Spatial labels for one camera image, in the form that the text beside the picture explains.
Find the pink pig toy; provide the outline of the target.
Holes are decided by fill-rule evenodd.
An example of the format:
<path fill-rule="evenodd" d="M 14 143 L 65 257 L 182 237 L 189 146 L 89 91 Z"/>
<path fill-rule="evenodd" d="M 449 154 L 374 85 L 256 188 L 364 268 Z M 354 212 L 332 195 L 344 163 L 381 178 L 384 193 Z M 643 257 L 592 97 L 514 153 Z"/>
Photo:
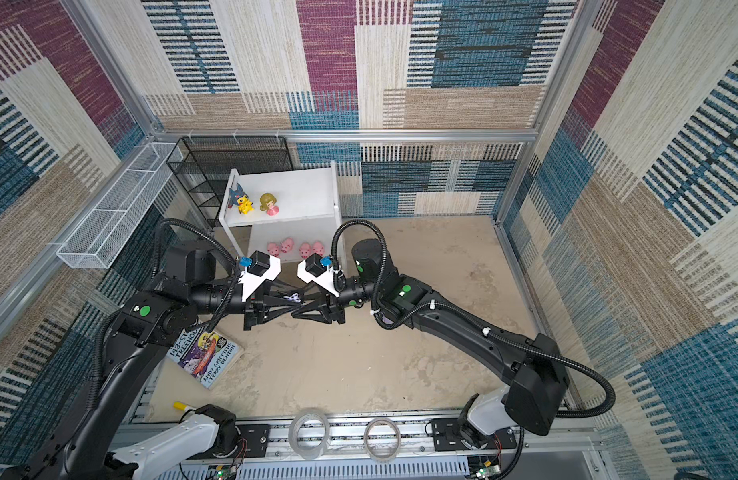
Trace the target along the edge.
<path fill-rule="evenodd" d="M 307 259 L 313 253 L 312 246 L 304 242 L 299 247 L 299 254 L 302 259 Z"/>
<path fill-rule="evenodd" d="M 282 253 L 290 253 L 294 248 L 294 240 L 291 237 L 285 238 L 280 243 L 280 250 Z"/>
<path fill-rule="evenodd" d="M 279 257 L 281 254 L 281 248 L 280 246 L 275 242 L 270 242 L 267 244 L 267 253 L 270 256 L 273 257 Z"/>
<path fill-rule="evenodd" d="M 326 256 L 326 248 L 320 241 L 314 241 L 312 243 L 312 252 L 318 254 L 321 257 Z"/>

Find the olive green figure toy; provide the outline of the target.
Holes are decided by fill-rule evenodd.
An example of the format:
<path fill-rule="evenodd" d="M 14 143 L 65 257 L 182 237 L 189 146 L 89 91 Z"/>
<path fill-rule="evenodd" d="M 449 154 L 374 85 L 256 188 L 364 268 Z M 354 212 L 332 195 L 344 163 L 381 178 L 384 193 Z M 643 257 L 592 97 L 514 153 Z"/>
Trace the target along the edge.
<path fill-rule="evenodd" d="M 268 216 L 276 216 L 280 211 L 277 198 L 272 193 L 264 193 L 260 197 L 260 210 Z"/>

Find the yellow blue pokemon toy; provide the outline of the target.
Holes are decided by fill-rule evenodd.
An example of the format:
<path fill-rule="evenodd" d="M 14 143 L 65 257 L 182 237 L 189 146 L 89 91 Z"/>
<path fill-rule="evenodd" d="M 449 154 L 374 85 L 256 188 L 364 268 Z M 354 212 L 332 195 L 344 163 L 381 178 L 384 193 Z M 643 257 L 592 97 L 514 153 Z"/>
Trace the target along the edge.
<path fill-rule="evenodd" d="M 254 210 L 253 202 L 240 184 L 235 184 L 228 189 L 227 208 L 235 208 L 242 215 L 247 215 Z"/>

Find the black purple bat toy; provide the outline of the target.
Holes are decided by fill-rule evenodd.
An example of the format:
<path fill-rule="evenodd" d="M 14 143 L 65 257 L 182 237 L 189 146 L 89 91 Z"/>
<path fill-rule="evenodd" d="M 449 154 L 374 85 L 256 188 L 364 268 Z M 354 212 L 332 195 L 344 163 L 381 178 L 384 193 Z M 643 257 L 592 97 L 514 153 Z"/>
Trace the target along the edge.
<path fill-rule="evenodd" d="M 301 297 L 299 296 L 299 294 L 297 292 L 292 293 L 291 295 L 285 295 L 284 296 L 284 299 L 287 300 L 287 301 L 289 301 L 289 302 L 294 302 L 294 303 L 298 303 L 298 304 L 300 304 L 302 302 L 302 299 L 301 299 Z"/>

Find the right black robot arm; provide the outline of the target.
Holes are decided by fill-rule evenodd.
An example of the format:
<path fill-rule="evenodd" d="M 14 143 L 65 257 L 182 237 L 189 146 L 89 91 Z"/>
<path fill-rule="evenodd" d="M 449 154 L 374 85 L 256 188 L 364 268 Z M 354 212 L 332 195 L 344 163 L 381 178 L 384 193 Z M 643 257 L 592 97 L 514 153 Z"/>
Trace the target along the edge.
<path fill-rule="evenodd" d="M 474 448 L 509 427 L 546 436 L 558 418 L 592 418 L 609 412 L 615 404 L 611 383 L 588 366 L 564 357 L 550 337 L 528 338 L 497 327 L 449 302 L 427 283 L 400 273 L 384 235 L 370 221 L 343 223 L 333 235 L 329 252 L 310 253 L 299 263 L 297 275 L 325 294 L 324 319 L 343 318 L 346 307 L 367 304 L 382 329 L 406 326 L 430 334 L 498 376 L 503 388 L 473 395 L 457 419 L 457 435 Z M 604 397 L 598 404 L 564 408 L 571 371 L 602 388 Z"/>

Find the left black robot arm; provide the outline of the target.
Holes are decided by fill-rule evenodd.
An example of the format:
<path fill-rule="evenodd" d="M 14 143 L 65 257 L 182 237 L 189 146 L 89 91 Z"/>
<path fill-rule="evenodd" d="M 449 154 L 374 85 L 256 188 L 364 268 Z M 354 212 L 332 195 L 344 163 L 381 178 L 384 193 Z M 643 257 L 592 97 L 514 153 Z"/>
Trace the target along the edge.
<path fill-rule="evenodd" d="M 187 332 L 213 331 L 239 314 L 275 280 L 278 258 L 254 252 L 235 258 L 197 226 L 176 218 L 155 229 L 153 269 L 144 290 L 110 314 L 97 331 L 89 377 L 65 417 L 24 464 L 4 479 L 153 479 L 189 457 L 229 452 L 237 442 L 234 414 L 201 407 L 197 426 L 179 425 L 154 446 L 113 451 L 119 425 L 151 373 Z"/>

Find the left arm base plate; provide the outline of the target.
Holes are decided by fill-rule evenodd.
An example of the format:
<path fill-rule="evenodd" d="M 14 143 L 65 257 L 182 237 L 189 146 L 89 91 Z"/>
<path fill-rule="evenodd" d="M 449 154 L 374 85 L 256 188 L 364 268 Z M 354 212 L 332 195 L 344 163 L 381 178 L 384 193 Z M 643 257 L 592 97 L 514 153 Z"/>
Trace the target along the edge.
<path fill-rule="evenodd" d="M 267 453 L 270 431 L 270 424 L 237 423 L 230 446 L 222 446 L 218 453 L 212 453 L 211 456 L 236 463 L 242 463 L 247 458 L 263 458 Z"/>

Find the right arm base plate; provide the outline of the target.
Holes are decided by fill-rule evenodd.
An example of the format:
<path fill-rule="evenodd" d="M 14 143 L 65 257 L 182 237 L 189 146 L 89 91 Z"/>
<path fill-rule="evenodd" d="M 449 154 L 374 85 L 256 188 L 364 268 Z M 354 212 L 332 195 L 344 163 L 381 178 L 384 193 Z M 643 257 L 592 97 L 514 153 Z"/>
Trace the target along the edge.
<path fill-rule="evenodd" d="M 434 418 L 425 424 L 424 431 L 433 440 L 434 450 L 437 452 L 511 450 L 518 446 L 517 428 L 497 430 L 490 437 L 484 437 L 483 442 L 476 445 L 461 437 L 457 427 L 457 420 L 454 417 Z"/>

